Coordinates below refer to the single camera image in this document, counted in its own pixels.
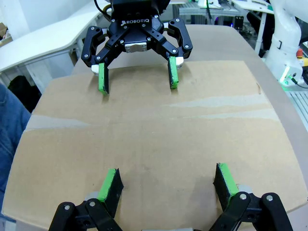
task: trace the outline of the cardboard sheet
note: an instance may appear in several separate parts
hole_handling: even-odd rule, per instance
[[[3,213],[47,229],[59,203],[80,204],[118,167],[123,230],[206,231],[221,213],[217,162],[288,211],[306,203],[287,135],[244,62],[186,62],[179,80],[170,90],[166,65],[114,69],[109,96],[88,74],[52,81],[22,136]]]

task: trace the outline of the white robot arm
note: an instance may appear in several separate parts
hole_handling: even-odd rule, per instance
[[[294,77],[303,84],[303,69],[296,58],[301,29],[295,17],[308,22],[308,0],[270,0],[275,15],[275,32],[265,63],[285,87],[294,86]]]

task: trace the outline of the blue jeans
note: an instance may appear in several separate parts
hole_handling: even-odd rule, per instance
[[[30,116],[19,99],[0,84],[0,208],[15,151]],[[1,213],[0,218],[8,219]]]

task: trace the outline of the silver bolt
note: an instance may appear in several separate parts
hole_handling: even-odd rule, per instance
[[[241,195],[240,195],[240,198],[241,198],[242,200],[246,200],[247,196],[246,196],[246,194],[241,194]]]
[[[272,197],[271,195],[268,195],[268,196],[266,197],[266,199],[267,199],[268,201],[272,201],[272,200],[273,200],[273,197]]]

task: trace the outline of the green gripper pad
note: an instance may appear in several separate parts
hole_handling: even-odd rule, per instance
[[[104,180],[97,199],[103,203],[112,218],[116,215],[116,208],[123,188],[119,169],[113,168],[108,170],[107,177]]]
[[[221,208],[224,211],[227,208],[230,199],[239,192],[227,164],[216,164],[216,173],[213,184],[215,186]]]
[[[178,88],[179,78],[176,64],[176,57],[170,56],[168,58],[168,71],[169,71],[169,82],[170,88],[175,89]]]
[[[104,95],[109,94],[108,68],[105,63],[98,66],[98,90]]]

